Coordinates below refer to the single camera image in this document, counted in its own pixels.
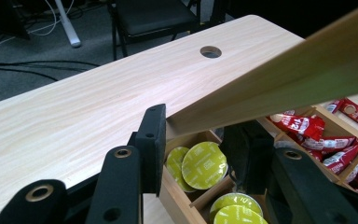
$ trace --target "table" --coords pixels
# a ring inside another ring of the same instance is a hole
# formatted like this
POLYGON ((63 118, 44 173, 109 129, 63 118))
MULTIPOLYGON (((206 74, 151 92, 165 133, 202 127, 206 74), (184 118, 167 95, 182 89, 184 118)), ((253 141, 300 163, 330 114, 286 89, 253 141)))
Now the table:
MULTIPOLYGON (((247 16, 0 102, 0 210, 38 179, 70 188, 99 173, 151 105, 168 117, 301 41, 247 16), (203 57, 205 46, 222 56, 203 57)), ((145 223, 172 222, 153 197, 145 223)))

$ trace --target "chair leg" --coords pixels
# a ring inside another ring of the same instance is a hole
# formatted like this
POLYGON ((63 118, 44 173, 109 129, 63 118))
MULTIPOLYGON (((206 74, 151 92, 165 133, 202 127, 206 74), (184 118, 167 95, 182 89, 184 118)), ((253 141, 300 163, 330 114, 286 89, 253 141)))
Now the chair leg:
POLYGON ((125 58, 129 56, 127 52, 126 41, 124 40, 124 36, 120 33, 120 31, 117 31, 117 33, 118 33, 118 38, 120 39, 121 51, 123 52, 123 57, 125 58))
POLYGON ((113 40, 113 61, 117 60, 117 28, 115 23, 112 21, 112 40, 113 40))

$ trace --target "wooden tray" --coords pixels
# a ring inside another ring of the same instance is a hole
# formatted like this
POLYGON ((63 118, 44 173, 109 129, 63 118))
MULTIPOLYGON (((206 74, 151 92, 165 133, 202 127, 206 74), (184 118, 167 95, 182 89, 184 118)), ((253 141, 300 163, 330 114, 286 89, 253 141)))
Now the wooden tray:
MULTIPOLYGON (((353 135, 358 138, 358 130, 350 127, 345 121, 332 115, 320 105, 296 109, 296 114, 302 116, 317 115, 321 117, 325 121, 324 136, 353 135)), ((305 151, 303 147, 296 144, 285 132, 277 128, 268 119, 260 118, 257 121, 274 137, 275 141, 290 141, 295 144, 296 148, 305 151)), ((221 142, 221 140, 211 131, 182 136, 167 143, 166 157, 175 147, 192 147, 202 141, 221 142)), ((340 175, 335 175, 319 161, 315 160, 315 163, 331 182, 355 191, 345 182, 345 179, 350 174, 353 167, 358 163, 358 155, 351 165, 349 165, 340 175)), ((209 211, 211 204, 217 197, 230 192, 234 187, 234 183, 227 176, 211 189, 204 191, 199 190, 189 194, 184 193, 180 189, 165 167, 162 178, 160 200, 175 223, 210 223, 209 211)), ((264 205, 263 197, 252 196, 260 203, 265 218, 268 220, 268 211, 264 205)))

